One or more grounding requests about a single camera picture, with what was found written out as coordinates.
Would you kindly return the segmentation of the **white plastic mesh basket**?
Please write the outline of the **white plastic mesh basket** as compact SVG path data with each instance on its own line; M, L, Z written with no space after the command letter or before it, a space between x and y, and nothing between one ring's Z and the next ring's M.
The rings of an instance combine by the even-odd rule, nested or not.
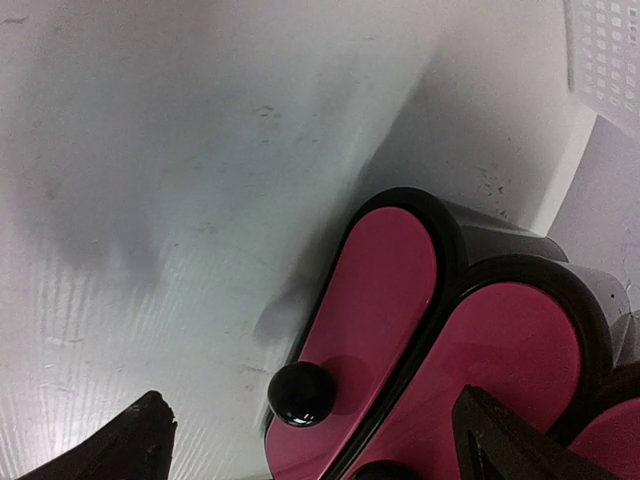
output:
M570 0L563 6L571 93L638 140L639 0Z

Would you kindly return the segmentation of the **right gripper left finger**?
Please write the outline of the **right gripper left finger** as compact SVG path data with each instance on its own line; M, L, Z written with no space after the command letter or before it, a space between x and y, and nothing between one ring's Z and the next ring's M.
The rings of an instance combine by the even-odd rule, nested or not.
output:
M177 421L151 390L88 439L26 473L25 479L166 479Z

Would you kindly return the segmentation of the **black pink tiered rack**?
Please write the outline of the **black pink tiered rack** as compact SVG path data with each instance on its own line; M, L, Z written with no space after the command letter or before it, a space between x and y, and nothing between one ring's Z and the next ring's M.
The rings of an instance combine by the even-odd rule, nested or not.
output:
M452 410L485 390L575 455L639 475L639 321L613 276L415 188L350 220L268 386L275 479L462 479Z

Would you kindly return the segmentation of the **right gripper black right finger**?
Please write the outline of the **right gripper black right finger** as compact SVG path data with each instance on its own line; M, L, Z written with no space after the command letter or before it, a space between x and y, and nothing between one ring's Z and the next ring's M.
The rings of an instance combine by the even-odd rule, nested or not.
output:
M575 455L480 387L465 386L452 410L462 479L578 479Z

